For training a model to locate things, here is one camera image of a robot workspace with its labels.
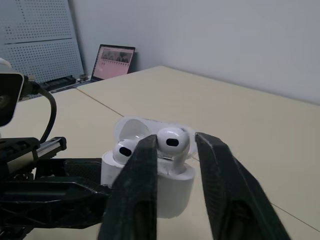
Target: white earbud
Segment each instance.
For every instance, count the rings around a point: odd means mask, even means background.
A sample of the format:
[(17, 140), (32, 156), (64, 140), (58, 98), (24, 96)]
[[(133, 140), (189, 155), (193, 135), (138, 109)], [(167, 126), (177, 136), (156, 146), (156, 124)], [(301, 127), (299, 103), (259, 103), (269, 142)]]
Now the white earbud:
[(118, 142), (112, 150), (113, 159), (118, 163), (125, 165), (131, 155), (134, 153), (138, 141), (124, 139)]
[(169, 174), (182, 174), (186, 170), (185, 161), (190, 149), (188, 132), (178, 127), (167, 127), (160, 129), (156, 137), (159, 151), (164, 157), (173, 159)]

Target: perforated panel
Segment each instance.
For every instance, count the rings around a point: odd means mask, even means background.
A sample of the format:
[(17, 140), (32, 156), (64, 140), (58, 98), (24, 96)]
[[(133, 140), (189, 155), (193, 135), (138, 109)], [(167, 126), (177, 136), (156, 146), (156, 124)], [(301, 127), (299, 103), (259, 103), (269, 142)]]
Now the perforated panel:
[(83, 73), (78, 45), (72, 39), (8, 44), (1, 55), (12, 67), (37, 83)]
[(66, 0), (1, 0), (0, 6), (4, 44), (74, 37)]
[(84, 73), (68, 0), (0, 0), (0, 57), (38, 83)]

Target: white earbuds case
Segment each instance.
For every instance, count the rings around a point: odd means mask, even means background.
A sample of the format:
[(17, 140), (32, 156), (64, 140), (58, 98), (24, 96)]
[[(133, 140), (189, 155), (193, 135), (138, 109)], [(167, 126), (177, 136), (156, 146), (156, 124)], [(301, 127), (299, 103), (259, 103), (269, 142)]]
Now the white earbuds case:
[(185, 163), (197, 151), (195, 131), (181, 124), (124, 117), (114, 128), (118, 143), (102, 156), (101, 184), (112, 187), (139, 140), (157, 134), (157, 217), (179, 216), (187, 207), (195, 170)]

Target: camera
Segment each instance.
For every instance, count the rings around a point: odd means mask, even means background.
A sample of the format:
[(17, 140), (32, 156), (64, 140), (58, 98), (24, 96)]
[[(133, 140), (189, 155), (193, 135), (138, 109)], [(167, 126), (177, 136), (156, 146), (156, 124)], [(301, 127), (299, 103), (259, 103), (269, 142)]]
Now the camera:
[(0, 62), (0, 127), (14, 117), (24, 81), (24, 75)]

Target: beige table surface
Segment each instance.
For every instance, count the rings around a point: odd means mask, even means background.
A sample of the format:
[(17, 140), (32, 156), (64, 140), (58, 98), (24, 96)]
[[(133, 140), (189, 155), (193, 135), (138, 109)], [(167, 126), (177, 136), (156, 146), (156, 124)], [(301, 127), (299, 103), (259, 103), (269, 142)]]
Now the beige table surface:
[(120, 115), (221, 138), (270, 201), (320, 239), (320, 106), (162, 66), (78, 89)]

